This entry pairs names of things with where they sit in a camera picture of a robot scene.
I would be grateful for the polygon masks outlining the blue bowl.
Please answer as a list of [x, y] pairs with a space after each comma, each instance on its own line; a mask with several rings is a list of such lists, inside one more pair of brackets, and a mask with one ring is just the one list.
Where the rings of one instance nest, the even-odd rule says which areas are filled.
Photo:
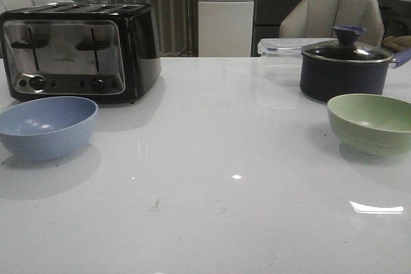
[[98, 105], [87, 98], [35, 99], [1, 112], [1, 144], [29, 160], [64, 157], [90, 139]]

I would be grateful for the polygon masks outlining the dark blue saucepan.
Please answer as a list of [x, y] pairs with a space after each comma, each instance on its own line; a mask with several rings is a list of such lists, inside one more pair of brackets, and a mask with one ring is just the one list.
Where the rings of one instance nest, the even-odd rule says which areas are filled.
[[410, 61], [410, 50], [391, 53], [378, 48], [344, 51], [342, 48], [302, 48], [300, 89], [317, 101], [343, 94], [382, 94], [388, 68]]

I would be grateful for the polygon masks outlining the tan cushion at right edge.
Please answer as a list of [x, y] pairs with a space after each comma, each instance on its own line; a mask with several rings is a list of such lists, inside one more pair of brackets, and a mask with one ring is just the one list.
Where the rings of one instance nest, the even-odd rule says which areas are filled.
[[399, 37], [388, 36], [383, 39], [382, 46], [392, 52], [399, 52], [411, 47], [411, 36], [404, 35]]

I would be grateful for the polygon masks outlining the black and steel toaster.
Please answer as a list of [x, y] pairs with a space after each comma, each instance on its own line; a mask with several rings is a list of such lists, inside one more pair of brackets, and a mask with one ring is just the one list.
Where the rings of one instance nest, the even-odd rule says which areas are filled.
[[51, 3], [1, 15], [11, 97], [134, 103], [161, 72], [151, 5]]

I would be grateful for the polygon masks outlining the clear plastic food container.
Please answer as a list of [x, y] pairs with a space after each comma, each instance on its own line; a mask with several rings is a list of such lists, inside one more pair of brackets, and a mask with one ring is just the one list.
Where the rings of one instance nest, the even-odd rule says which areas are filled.
[[302, 67], [301, 47], [333, 38], [261, 39], [257, 52], [259, 68], [272, 82], [284, 86], [299, 86]]

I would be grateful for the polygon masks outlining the green bowl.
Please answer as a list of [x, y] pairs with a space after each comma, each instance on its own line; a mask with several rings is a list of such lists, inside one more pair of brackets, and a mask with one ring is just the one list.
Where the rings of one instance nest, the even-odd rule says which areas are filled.
[[410, 103], [375, 94], [344, 94], [327, 103], [335, 135], [369, 155], [410, 152]]

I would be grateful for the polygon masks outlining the beige chair on right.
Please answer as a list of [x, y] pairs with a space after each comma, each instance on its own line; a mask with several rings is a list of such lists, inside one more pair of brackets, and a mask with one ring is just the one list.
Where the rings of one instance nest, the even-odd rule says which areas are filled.
[[302, 0], [283, 20], [281, 38], [331, 38], [334, 26], [362, 26], [359, 41], [380, 46], [384, 25], [378, 0]]

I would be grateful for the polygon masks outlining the white refrigerator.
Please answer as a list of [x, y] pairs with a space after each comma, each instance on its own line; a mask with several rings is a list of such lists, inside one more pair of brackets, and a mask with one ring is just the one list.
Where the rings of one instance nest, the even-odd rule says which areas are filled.
[[249, 57], [254, 0], [198, 0], [199, 57]]

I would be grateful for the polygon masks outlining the glass lid with blue knob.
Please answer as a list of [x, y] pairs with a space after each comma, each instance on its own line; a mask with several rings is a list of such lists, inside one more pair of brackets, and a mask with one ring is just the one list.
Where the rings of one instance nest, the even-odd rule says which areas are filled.
[[325, 40], [301, 47], [304, 56], [337, 62], [382, 62], [390, 60], [392, 53], [386, 49], [359, 42], [366, 32], [363, 26], [334, 26], [336, 40]]

